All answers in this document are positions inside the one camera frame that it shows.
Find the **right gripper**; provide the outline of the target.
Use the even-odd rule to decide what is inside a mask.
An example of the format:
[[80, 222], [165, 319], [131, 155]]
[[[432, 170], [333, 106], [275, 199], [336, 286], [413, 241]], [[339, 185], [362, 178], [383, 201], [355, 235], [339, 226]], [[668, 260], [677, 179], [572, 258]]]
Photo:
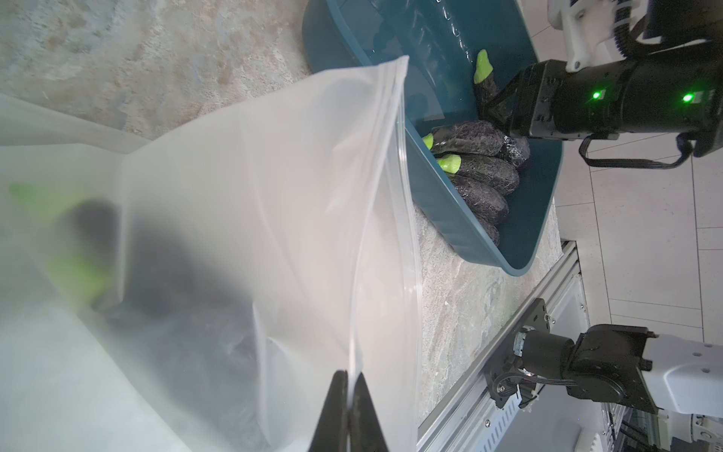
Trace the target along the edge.
[[685, 45], [570, 73], [560, 60], [525, 68], [496, 96], [496, 124], [512, 137], [595, 140], [673, 134], [683, 158], [722, 147], [722, 47]]

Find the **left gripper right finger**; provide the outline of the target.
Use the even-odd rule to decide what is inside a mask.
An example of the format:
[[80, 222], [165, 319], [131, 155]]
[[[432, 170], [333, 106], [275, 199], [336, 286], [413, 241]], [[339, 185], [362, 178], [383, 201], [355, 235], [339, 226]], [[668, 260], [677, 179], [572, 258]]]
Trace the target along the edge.
[[389, 452], [363, 373], [359, 374], [354, 385], [348, 433], [348, 450], [351, 452]]

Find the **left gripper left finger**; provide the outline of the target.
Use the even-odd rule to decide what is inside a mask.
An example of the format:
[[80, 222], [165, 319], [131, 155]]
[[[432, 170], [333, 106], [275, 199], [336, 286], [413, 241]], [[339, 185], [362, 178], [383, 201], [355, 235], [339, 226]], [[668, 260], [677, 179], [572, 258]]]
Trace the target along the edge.
[[339, 370], [331, 379], [308, 451], [344, 452], [348, 438], [348, 373]]

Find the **dark purple eggplant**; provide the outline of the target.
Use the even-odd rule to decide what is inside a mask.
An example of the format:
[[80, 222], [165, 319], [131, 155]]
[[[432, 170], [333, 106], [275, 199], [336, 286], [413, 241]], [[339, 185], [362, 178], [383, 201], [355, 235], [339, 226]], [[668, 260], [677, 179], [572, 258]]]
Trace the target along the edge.
[[122, 371], [171, 422], [239, 440], [256, 429], [252, 307], [169, 231], [121, 231], [112, 201], [28, 183], [12, 205], [69, 235], [43, 272], [109, 343]]
[[483, 120], [486, 118], [485, 107], [487, 103], [499, 94], [499, 88], [493, 76], [493, 66], [486, 50], [480, 50], [477, 53], [473, 81], [477, 116], [480, 120]]

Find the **teal plastic bin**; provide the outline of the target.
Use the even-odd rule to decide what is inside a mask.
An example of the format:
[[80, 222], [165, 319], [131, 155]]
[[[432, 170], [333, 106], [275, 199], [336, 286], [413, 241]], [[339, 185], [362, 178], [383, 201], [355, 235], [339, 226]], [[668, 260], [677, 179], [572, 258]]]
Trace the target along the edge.
[[423, 138], [433, 128], [474, 120], [476, 55], [486, 51], [497, 82], [537, 60], [513, 1], [311, 1], [302, 21], [311, 69], [377, 65], [408, 57], [405, 81], [407, 162], [414, 203], [457, 255], [521, 277], [529, 271], [563, 160], [558, 141], [531, 141], [531, 165], [508, 199], [494, 245]]

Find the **eggplant at bin left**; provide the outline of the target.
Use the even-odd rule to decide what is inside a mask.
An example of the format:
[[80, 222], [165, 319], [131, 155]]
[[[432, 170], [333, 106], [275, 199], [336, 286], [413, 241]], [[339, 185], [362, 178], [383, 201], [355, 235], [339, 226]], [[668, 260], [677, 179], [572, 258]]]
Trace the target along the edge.
[[517, 169], [496, 157], [480, 154], [445, 154], [436, 160], [451, 181], [466, 178], [494, 188], [503, 196], [512, 194], [520, 184]]

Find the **eggplant at bin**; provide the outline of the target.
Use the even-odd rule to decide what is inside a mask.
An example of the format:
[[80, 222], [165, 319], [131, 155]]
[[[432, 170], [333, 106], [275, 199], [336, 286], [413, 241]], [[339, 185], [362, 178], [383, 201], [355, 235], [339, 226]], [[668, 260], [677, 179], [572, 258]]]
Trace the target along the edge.
[[496, 157], [480, 154], [445, 154], [436, 160], [451, 181], [466, 178], [494, 188], [503, 196], [512, 194], [520, 184], [517, 169]]
[[435, 154], [479, 154], [496, 156], [506, 135], [487, 121], [461, 122], [435, 128], [423, 137], [423, 143]]

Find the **eggplant at bin front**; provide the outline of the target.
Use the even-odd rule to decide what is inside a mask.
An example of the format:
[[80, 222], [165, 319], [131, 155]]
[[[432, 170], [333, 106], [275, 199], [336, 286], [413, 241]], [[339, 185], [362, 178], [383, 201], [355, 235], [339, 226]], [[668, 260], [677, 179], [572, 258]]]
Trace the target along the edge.
[[496, 156], [506, 135], [487, 121], [461, 122], [435, 128], [423, 137], [423, 143], [435, 154], [479, 154]]

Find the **aluminium mounting rail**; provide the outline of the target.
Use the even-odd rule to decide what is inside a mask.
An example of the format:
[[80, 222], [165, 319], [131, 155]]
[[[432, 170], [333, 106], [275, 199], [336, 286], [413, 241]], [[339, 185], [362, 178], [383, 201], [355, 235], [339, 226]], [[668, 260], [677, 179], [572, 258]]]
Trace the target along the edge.
[[567, 241], [562, 257], [512, 320], [422, 423], [417, 450], [574, 450], [585, 429], [598, 428], [598, 405], [573, 399], [559, 386], [542, 387], [528, 404], [523, 403], [531, 394], [527, 387], [501, 399], [493, 383], [519, 369], [513, 341], [524, 328], [576, 338], [589, 325], [577, 245]]

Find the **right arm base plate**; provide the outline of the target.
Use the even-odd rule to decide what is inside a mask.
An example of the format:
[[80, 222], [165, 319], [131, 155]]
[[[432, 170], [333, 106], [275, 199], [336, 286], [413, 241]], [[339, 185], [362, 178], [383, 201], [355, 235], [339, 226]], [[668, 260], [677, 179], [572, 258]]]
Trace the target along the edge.
[[519, 333], [530, 330], [542, 330], [544, 333], [550, 331], [544, 299], [531, 299], [517, 312], [515, 318], [504, 329], [493, 353], [483, 367], [488, 392], [498, 409], [504, 408], [509, 398], [518, 392], [518, 382], [514, 382], [512, 378], [502, 379], [501, 376], [520, 373], [522, 347], [516, 346], [515, 341]]

